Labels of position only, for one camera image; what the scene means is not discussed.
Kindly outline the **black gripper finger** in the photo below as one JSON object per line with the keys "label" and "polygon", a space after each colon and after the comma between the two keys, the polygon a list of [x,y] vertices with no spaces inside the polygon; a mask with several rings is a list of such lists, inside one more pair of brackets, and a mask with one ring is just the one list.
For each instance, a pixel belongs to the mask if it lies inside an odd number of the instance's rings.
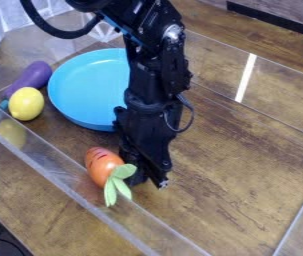
{"label": "black gripper finger", "polygon": [[128,144],[120,145],[120,156],[125,164],[132,169],[130,176],[125,179],[128,185],[134,187],[145,183],[149,179],[146,165],[141,153]]}
{"label": "black gripper finger", "polygon": [[169,185],[168,173],[172,171],[173,163],[170,159],[161,160],[161,164],[141,156],[140,170],[144,176],[150,178],[156,187],[164,189]]}

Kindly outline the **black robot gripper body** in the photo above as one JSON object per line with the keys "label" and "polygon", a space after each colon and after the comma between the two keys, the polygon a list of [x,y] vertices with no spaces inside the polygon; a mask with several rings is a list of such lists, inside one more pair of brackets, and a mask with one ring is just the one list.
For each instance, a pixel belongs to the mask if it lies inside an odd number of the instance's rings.
{"label": "black robot gripper body", "polygon": [[184,104],[158,98],[150,104],[128,89],[125,107],[116,108],[121,155],[128,163],[168,173],[173,168],[170,143],[177,137]]}

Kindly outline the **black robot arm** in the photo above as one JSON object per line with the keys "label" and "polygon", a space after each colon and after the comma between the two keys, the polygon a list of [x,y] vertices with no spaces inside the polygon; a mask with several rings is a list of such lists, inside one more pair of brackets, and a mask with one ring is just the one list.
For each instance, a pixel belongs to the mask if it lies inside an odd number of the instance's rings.
{"label": "black robot arm", "polygon": [[193,110],[184,92],[193,74],[185,57],[182,16],[170,0],[66,0],[81,12],[93,12],[124,33],[130,66],[125,105],[114,109],[121,136],[120,155],[138,167],[128,179],[164,188],[173,168],[169,145],[189,129],[182,111]]}

